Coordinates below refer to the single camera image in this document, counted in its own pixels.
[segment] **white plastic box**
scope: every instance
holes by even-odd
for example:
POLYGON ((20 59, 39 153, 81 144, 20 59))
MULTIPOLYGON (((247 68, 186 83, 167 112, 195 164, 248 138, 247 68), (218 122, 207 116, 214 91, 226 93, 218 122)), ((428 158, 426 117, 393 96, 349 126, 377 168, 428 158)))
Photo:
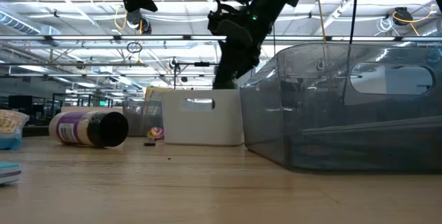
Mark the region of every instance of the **white plastic box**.
POLYGON ((237 146, 242 144, 238 90, 170 91, 163 99, 167 144, 237 146))

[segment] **purple label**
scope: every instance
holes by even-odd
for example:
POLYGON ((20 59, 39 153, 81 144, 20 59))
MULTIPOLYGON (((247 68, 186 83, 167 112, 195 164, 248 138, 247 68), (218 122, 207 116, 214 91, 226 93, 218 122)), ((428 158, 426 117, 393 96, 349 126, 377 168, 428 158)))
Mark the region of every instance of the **purple label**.
POLYGON ((57 136, 64 142, 83 144, 78 136, 78 123, 88 112, 66 113, 57 123, 57 136))

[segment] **box handle cutout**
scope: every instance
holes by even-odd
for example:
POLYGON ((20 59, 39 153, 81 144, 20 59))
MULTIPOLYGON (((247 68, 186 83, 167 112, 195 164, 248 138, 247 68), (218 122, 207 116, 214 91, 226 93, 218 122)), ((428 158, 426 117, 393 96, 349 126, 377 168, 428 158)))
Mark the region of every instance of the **box handle cutout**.
POLYGON ((361 63, 353 67, 350 79, 359 93, 422 95, 434 85, 432 73, 422 66, 361 63))
POLYGON ((212 111, 214 109, 214 99, 183 99, 181 101, 182 111, 212 111))

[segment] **wooden table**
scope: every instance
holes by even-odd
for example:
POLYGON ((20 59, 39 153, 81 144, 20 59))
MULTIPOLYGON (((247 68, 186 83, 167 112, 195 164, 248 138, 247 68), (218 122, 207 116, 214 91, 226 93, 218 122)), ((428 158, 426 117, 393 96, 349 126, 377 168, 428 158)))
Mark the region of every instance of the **wooden table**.
POLYGON ((0 187, 0 223, 442 223, 442 176, 297 174, 243 147, 142 143, 0 151, 23 166, 0 187))

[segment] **cylindrical container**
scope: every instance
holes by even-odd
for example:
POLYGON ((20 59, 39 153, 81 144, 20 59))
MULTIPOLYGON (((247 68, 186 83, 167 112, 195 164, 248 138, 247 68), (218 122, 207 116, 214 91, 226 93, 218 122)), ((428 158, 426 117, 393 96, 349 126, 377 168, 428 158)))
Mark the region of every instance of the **cylindrical container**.
POLYGON ((49 124, 49 135, 62 144, 116 147, 128 134, 127 119, 117 112, 91 111, 57 114, 49 124))

